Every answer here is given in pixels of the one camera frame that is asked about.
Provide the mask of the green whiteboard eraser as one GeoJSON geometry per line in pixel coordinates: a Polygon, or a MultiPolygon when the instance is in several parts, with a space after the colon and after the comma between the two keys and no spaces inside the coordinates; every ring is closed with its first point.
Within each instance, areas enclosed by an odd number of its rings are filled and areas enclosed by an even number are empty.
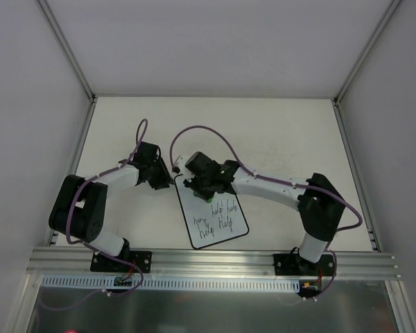
{"type": "Polygon", "coordinates": [[[211,203],[215,196],[215,192],[214,191],[194,191],[193,195],[197,198],[202,199],[206,203],[211,203]]]}

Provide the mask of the small black-framed whiteboard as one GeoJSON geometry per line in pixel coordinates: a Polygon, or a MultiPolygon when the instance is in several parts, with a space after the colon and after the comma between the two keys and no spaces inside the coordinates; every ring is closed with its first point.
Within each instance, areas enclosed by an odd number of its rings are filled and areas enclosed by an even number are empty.
{"type": "Polygon", "coordinates": [[[235,195],[215,194],[210,202],[205,202],[184,186],[182,175],[174,181],[192,248],[200,250],[249,233],[248,222],[235,195]]]}

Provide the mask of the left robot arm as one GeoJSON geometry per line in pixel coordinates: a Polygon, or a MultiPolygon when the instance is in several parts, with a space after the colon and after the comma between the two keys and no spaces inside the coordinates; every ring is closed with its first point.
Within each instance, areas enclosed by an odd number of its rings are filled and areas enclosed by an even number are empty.
{"type": "Polygon", "coordinates": [[[173,180],[159,146],[140,142],[132,157],[121,160],[101,176],[67,176],[51,210],[49,227],[69,236],[72,242],[107,254],[107,264],[115,271],[123,271],[130,265],[130,245],[123,237],[104,231],[106,202],[110,196],[145,182],[160,190],[169,188],[173,180]]]}

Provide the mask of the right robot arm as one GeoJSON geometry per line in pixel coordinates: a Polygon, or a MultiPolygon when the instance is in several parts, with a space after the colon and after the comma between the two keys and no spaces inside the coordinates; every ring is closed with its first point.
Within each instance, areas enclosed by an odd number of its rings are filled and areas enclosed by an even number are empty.
{"type": "Polygon", "coordinates": [[[321,257],[337,233],[345,204],[327,177],[314,173],[306,180],[274,178],[236,160],[220,164],[201,152],[176,159],[183,184],[208,201],[216,194],[248,195],[281,203],[300,214],[304,238],[289,269],[301,275],[319,272],[321,257]]]}

